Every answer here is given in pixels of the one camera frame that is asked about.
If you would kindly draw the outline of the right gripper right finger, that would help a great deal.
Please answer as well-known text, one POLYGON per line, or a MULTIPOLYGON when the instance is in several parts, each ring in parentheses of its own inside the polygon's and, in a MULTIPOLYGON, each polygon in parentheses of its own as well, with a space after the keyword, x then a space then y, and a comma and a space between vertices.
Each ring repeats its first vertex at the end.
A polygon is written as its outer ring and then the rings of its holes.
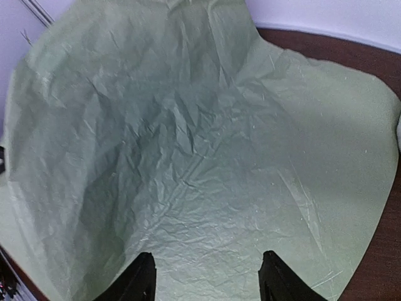
POLYGON ((259 292, 262 301, 325 301, 310 288, 272 250, 263 253, 263 263, 258 271, 259 292))

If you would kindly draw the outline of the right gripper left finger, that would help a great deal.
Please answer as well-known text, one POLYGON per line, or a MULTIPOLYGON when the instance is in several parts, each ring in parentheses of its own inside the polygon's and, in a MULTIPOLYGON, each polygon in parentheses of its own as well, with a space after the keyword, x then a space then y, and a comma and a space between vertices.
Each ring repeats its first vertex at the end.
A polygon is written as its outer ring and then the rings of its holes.
POLYGON ((154 301, 155 291, 155 260, 142 252, 95 301, 154 301))

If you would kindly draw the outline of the green and tan wrapping paper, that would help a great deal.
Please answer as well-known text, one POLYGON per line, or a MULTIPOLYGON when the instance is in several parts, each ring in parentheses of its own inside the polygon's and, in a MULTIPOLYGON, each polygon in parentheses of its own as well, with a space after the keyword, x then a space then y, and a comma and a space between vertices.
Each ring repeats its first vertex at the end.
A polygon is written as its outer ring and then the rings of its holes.
POLYGON ((399 116, 377 77, 264 41, 244 1, 77 1, 11 75, 1 246, 50 300, 142 252, 157 300, 257 300, 267 250, 336 300, 399 116))

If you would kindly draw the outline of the white scalloped dish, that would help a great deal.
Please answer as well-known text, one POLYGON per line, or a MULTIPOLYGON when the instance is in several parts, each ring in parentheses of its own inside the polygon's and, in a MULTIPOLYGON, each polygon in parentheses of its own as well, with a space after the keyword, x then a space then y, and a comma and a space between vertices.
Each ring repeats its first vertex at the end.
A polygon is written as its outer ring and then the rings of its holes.
POLYGON ((398 150, 401 153, 401 115, 398 118, 398 122, 397 122, 396 136, 397 136, 398 150))

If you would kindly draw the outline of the left aluminium frame post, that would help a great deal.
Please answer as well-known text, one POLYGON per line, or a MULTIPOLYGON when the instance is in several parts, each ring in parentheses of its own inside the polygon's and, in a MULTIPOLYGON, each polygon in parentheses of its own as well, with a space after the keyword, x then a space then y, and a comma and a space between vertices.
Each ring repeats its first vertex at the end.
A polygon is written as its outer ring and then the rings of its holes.
POLYGON ((54 19, 37 0, 21 0, 21 2, 43 26, 49 28, 54 23, 54 19))

